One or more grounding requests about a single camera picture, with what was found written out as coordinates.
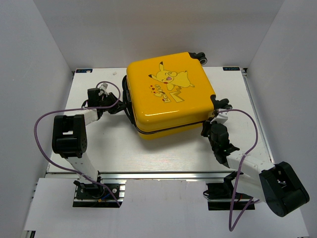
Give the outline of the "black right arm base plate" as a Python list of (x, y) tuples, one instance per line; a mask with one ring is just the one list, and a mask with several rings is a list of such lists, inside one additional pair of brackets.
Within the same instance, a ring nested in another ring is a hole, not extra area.
[[(203, 192), (204, 198), (208, 202), (209, 211), (229, 211), (232, 199), (232, 192), (230, 188), (225, 188), (223, 183), (207, 183), (207, 189)], [(233, 210), (242, 211), (251, 197), (236, 193), (234, 199)]]

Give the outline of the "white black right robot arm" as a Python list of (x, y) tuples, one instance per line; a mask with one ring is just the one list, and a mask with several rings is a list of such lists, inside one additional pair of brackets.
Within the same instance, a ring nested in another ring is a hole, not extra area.
[(224, 193), (231, 198), (243, 193), (265, 202), (279, 217), (309, 202), (310, 197), (291, 165), (274, 164), (246, 155), (229, 141), (227, 127), (216, 121), (203, 123), (216, 160), (233, 169), (224, 179)]

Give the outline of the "yellow hard-shell suitcase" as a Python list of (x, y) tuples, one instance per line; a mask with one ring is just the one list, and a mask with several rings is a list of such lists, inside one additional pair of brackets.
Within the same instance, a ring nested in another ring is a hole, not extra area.
[(217, 100), (203, 69), (203, 52), (183, 52), (132, 62), (122, 81), (124, 102), (139, 136), (155, 139), (200, 126), (228, 99)]

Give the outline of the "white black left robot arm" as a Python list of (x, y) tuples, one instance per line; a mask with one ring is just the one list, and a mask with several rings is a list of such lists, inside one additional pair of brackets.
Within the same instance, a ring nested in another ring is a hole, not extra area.
[(101, 197), (105, 186), (100, 173), (92, 165), (88, 154), (86, 126), (98, 121), (104, 112), (115, 114), (124, 109), (123, 103), (113, 93), (107, 92), (107, 84), (88, 89), (88, 109), (78, 111), (73, 116), (59, 115), (53, 122), (53, 151), (64, 158), (74, 170), (81, 173), (75, 185), (94, 198)]

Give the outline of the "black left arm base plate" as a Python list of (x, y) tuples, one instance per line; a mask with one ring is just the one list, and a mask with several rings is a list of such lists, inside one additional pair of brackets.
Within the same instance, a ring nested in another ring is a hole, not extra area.
[(75, 193), (72, 206), (74, 208), (119, 208), (120, 184), (106, 183), (113, 195), (101, 185), (74, 181)]

